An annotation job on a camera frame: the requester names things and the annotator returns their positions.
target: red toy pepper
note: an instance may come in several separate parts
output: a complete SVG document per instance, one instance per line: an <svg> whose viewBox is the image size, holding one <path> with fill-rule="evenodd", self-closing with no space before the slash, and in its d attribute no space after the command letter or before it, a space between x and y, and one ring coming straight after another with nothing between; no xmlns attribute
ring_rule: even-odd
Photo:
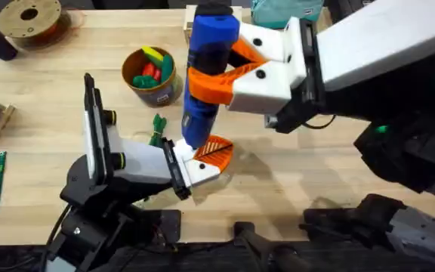
<svg viewBox="0 0 435 272"><path fill-rule="evenodd" d="M153 63L148 63L143 67L142 76L152 76L156 73L156 66Z"/></svg>
<svg viewBox="0 0 435 272"><path fill-rule="evenodd" d="M153 78L157 81L160 82L160 77L162 76L162 71L159 68L156 68L156 72L153 75Z"/></svg>

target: green led light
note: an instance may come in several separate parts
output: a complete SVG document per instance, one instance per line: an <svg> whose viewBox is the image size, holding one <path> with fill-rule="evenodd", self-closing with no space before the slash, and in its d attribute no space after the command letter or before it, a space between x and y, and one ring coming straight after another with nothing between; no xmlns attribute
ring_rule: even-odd
<svg viewBox="0 0 435 272"><path fill-rule="evenodd" d="M388 130L387 125L381 125L375 129L375 131L378 133L385 133L385 132L387 132L387 130Z"/></svg>

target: wooden table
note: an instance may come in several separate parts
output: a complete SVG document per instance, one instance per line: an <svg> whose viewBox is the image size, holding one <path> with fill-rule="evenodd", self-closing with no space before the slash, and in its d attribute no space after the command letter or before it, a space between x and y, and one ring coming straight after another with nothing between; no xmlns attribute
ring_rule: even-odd
<svg viewBox="0 0 435 272"><path fill-rule="evenodd" d="M65 203L59 193L72 163L84 153L83 75L90 73L106 108L119 114L120 134L147 142L153 116L168 118L165 135L180 138L182 99L158 109L143 105L125 85L121 65L142 45L165 48L184 76L187 46L183 10L84 11L85 22L58 45L0 61L0 102L17 112L3 131L8 152L0 207L1 244L42 244ZM313 122L326 122L319 117ZM182 241L224 241L235 221L252 221L274 240L305 239L298 230L304 209L354 207L380 193L435 215L435 197L380 180L352 146L365 122L338 118L323 131L299 128L277 134L261 116L221 109L214 133L236 144L236 157L219 180L178 201L171 190L149 209L180 209Z"/></svg>

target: filament spool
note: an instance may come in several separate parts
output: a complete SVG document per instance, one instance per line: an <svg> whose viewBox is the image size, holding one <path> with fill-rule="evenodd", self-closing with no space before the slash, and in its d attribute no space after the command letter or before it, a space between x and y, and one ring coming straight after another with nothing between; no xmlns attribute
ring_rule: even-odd
<svg viewBox="0 0 435 272"><path fill-rule="evenodd" d="M0 31L25 49L59 42L72 21L58 0L13 0L0 13Z"/></svg>

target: teal container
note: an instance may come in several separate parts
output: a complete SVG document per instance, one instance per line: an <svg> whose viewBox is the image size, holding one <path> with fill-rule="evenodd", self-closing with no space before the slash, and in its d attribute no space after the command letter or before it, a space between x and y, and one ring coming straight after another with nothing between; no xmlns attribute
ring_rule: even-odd
<svg viewBox="0 0 435 272"><path fill-rule="evenodd" d="M271 29L285 28L290 17L318 20L323 0L251 0L253 23Z"/></svg>

